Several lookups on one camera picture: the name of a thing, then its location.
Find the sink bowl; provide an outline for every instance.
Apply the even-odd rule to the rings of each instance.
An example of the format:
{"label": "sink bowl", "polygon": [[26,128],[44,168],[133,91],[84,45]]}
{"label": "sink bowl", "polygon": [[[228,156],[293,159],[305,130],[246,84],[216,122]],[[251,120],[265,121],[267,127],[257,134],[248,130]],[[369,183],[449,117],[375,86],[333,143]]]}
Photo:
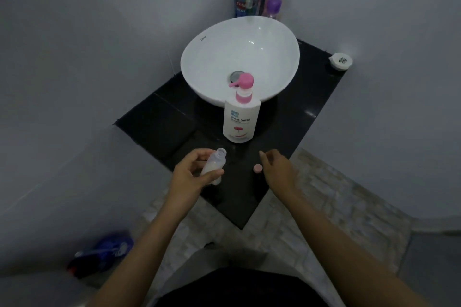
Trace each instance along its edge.
{"label": "sink bowl", "polygon": [[267,17],[228,19],[204,30],[186,47],[181,71],[202,99],[224,107],[235,92],[229,88],[235,71],[255,78],[253,95],[266,101],[291,82],[299,65],[299,45],[284,24]]}

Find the hand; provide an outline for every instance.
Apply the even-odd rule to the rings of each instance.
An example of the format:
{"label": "hand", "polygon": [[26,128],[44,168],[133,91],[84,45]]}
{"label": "hand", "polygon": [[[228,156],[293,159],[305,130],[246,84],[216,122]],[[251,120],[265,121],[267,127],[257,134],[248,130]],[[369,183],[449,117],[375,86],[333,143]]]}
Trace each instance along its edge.
{"label": "hand", "polygon": [[214,152],[214,150],[208,148],[194,149],[174,168],[170,189],[163,207],[180,221],[186,217],[194,206],[199,198],[201,189],[224,174],[224,170],[218,169],[207,172],[202,176],[193,176],[194,171],[203,169],[206,160]]}
{"label": "hand", "polygon": [[287,158],[276,149],[260,151],[260,158],[266,182],[282,203],[292,195],[301,195],[296,187],[296,171]]}

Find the black countertop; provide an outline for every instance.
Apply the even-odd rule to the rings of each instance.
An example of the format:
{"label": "black countertop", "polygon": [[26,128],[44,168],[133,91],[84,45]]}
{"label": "black countertop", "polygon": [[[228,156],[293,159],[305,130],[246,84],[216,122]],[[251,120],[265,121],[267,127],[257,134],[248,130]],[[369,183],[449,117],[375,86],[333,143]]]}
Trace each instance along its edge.
{"label": "black countertop", "polygon": [[261,105],[255,136],[235,144],[222,135],[224,109],[199,98],[181,73],[116,122],[137,144],[170,170],[192,149],[223,147],[226,171],[218,186],[208,186],[202,196],[243,229],[268,186],[253,166],[258,152],[277,148],[287,157],[307,130],[341,79],[330,66],[331,55],[299,41],[300,61],[291,83]]}

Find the white bottle cap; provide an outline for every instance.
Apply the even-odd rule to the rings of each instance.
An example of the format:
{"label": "white bottle cap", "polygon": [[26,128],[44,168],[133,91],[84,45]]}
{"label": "white bottle cap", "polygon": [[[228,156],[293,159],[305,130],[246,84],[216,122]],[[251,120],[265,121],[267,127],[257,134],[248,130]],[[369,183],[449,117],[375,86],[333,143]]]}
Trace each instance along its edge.
{"label": "white bottle cap", "polygon": [[330,57],[331,65],[338,71],[347,71],[352,65],[352,59],[350,56],[337,52]]}

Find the sink drain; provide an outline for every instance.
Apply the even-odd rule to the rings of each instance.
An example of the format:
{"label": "sink drain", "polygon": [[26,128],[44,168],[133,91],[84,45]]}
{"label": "sink drain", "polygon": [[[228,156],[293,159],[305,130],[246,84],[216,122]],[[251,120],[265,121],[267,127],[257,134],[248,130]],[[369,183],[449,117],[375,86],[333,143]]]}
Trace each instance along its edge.
{"label": "sink drain", "polygon": [[243,71],[235,71],[235,72],[232,72],[231,75],[229,76],[229,83],[235,83],[239,77],[240,77],[240,74],[244,73]]}

